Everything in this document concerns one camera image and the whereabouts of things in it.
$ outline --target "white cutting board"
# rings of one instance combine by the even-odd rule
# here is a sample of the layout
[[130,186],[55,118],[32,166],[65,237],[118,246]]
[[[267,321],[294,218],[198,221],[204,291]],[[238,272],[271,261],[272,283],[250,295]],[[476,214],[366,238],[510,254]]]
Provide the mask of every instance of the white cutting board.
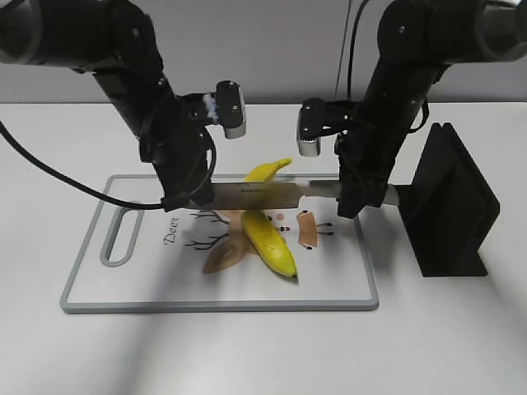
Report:
[[[305,180],[282,176],[277,181],[293,177]],[[161,188],[155,177],[114,176],[107,193],[156,202]],[[278,276],[250,251],[238,231],[240,211],[145,211],[138,223],[138,213],[131,211],[123,223],[131,224],[129,229],[137,225],[137,241],[129,246],[131,231],[123,225],[110,260],[118,262],[128,248],[131,254],[120,264],[108,263],[105,241],[117,210],[107,203],[97,208],[61,300],[68,313],[365,310],[378,305],[360,223],[339,218],[334,199],[303,197],[298,209],[266,211],[295,257],[296,281]]]

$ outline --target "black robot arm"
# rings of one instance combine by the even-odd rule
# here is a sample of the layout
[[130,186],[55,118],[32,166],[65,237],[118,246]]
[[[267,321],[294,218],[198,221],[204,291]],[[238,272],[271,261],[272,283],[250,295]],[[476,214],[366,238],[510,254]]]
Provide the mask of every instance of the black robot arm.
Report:
[[190,194],[213,199],[207,125],[223,125],[227,138],[245,134],[233,81],[212,94],[174,94],[152,21],[128,0],[12,0],[0,10],[0,61],[92,73],[138,139],[141,160],[154,165],[167,210]]
[[[511,62],[527,53],[527,2],[493,0],[395,0],[379,26],[377,63],[364,99],[337,103],[336,143],[343,189],[338,214],[354,218],[365,205],[378,207],[395,158],[431,86],[456,63]],[[301,109],[301,153],[318,154],[324,111]]]

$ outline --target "yellow banana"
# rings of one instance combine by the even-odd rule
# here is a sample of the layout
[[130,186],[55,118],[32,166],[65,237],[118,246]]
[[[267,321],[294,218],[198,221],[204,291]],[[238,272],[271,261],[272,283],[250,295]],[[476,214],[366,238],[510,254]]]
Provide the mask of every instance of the yellow banana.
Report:
[[247,174],[247,177],[245,177],[246,183],[267,183],[268,181],[271,181],[274,179],[274,176],[277,175],[277,172],[286,167],[287,165],[291,164],[292,159],[286,158],[277,160],[273,163],[264,163],[263,165],[260,165],[256,167],[253,171],[251,171],[249,174]]
[[267,216],[262,211],[245,211],[241,219],[245,234],[263,261],[283,276],[296,277],[295,259]]
[[[273,163],[265,163],[251,171],[245,182],[266,183],[271,181],[277,172],[291,164],[292,159],[282,159]],[[273,224],[262,211],[246,211],[241,217],[244,232],[258,251],[259,256],[275,272],[296,277],[295,259],[286,240],[277,232]]]

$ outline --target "black cable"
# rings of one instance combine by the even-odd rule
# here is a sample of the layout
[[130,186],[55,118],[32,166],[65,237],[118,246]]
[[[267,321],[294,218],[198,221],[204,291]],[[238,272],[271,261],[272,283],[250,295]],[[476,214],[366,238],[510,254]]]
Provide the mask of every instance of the black cable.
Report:
[[[201,183],[199,186],[190,193],[190,195],[195,194],[206,182],[210,177],[212,176],[212,173],[214,169],[216,168],[216,162],[217,162],[217,150],[216,146],[214,145],[214,141],[212,140],[210,134],[208,131],[206,131],[208,139],[211,144],[211,150],[212,150],[212,159],[211,159],[211,166],[205,175],[203,177]],[[114,197],[105,195],[103,193],[100,193],[96,191],[95,189],[91,189],[87,187],[86,185],[83,185],[74,179],[70,179],[67,175],[64,175],[62,173],[59,173],[57,170],[53,169],[52,167],[49,167],[45,163],[41,162],[37,158],[35,158],[32,154],[28,152],[23,146],[20,145],[20,143],[8,132],[4,124],[0,121],[0,134],[2,134],[3,138],[6,139],[7,143],[20,155],[22,155],[26,160],[28,160],[32,165],[38,167],[45,173],[51,175],[52,177],[55,177],[56,179],[59,179],[60,181],[79,189],[80,191],[83,191],[84,193],[87,193],[88,195],[91,195],[94,198],[100,199],[103,202],[107,202],[110,204],[114,204],[115,206],[120,206],[124,208],[129,208],[131,210],[162,210],[164,209],[164,205],[162,203],[157,204],[143,204],[143,203],[134,203],[134,202],[125,202],[123,200],[116,199]]]
[[347,90],[346,90],[346,99],[348,101],[352,100],[352,74],[353,74],[353,56],[355,54],[355,43],[357,41],[357,31],[359,28],[359,21],[361,20],[362,12],[370,0],[362,0],[361,5],[357,10],[355,15],[355,22],[353,23],[352,31],[352,42],[349,46],[349,59],[347,61]]
[[194,188],[191,193],[189,193],[190,197],[192,197],[192,195],[197,193],[203,187],[203,185],[205,185],[205,183],[212,177],[212,174],[214,173],[214,170],[216,169],[216,162],[217,162],[216,144],[214,144],[214,140],[212,139],[207,128],[203,129],[203,134],[208,139],[208,145],[211,150],[211,164],[208,167],[207,173],[205,174],[201,182],[198,184],[198,186]]

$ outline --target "knife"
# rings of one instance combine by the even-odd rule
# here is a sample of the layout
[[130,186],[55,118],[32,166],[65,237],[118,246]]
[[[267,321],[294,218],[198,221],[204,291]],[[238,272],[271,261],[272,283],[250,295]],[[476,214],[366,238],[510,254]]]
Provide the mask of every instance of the knife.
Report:
[[184,208],[193,210],[276,210],[298,208],[303,196],[338,198],[340,182],[313,180],[295,183],[215,183],[214,201],[207,204],[190,202]]

